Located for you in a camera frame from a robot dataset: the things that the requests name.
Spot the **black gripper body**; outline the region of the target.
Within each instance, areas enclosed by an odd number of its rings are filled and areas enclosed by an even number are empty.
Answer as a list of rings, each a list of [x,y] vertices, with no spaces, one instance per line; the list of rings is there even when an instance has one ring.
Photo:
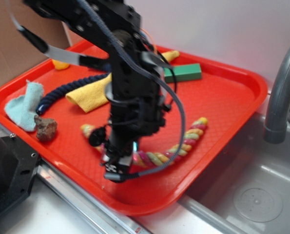
[[[165,125],[163,96],[135,97],[110,101],[111,133],[106,147],[108,156],[129,156],[133,142],[151,136]]]

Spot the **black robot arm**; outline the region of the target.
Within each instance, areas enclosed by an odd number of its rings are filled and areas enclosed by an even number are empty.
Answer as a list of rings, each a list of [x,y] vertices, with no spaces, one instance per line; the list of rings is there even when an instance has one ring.
[[[26,28],[20,32],[44,55],[66,63],[110,71],[105,95],[110,101],[109,158],[132,153],[133,142],[164,126],[160,58],[138,37],[140,15],[121,0],[27,0],[44,18],[64,22],[74,33],[108,54],[107,59],[53,47]]]

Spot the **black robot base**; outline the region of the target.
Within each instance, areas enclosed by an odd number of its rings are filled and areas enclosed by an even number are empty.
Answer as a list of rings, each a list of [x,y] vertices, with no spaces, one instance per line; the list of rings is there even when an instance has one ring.
[[[39,162],[39,153],[20,137],[0,137],[0,218],[29,197]]]

